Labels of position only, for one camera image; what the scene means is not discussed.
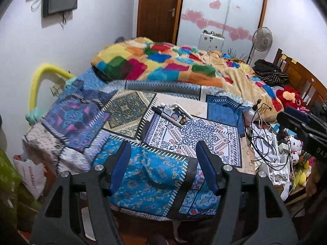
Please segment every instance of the hand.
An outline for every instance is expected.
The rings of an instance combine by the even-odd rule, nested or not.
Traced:
[[[320,180],[320,174],[318,171],[318,165],[317,162],[315,162],[312,165],[311,168],[311,174],[309,175],[306,187],[305,187],[305,192],[307,194],[307,197],[313,196],[317,192],[317,186],[316,184]]]

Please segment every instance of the door handle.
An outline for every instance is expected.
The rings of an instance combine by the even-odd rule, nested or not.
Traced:
[[[172,10],[169,10],[168,12],[171,12],[171,17],[174,18],[175,17],[176,8],[173,8]]]

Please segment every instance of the white wardrobe door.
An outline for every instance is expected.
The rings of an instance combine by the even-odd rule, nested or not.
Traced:
[[[236,51],[239,58],[242,54],[246,57],[252,48],[252,36],[258,29],[264,0],[231,0],[226,26],[223,52],[228,49]]]
[[[183,0],[178,46],[198,47],[203,30],[222,34],[230,0]]]

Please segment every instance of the colorful blanket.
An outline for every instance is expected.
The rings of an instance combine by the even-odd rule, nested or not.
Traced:
[[[179,103],[194,115],[177,128],[151,106]],[[79,77],[24,136],[25,152],[57,176],[87,172],[104,163],[122,141],[132,156],[121,188],[109,201],[154,220],[208,218],[219,197],[207,188],[194,152],[199,140],[224,163],[251,173],[241,113],[253,103],[217,87],[180,82],[125,81],[108,84],[92,69]]]
[[[271,88],[241,60],[221,57],[217,51],[155,43],[147,38],[113,44],[91,62],[109,80],[179,81],[223,88],[250,102],[267,104],[259,111],[266,121],[283,109]]]

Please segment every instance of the wooden door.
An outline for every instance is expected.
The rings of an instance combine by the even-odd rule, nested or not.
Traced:
[[[139,0],[137,36],[173,42],[178,0]]]

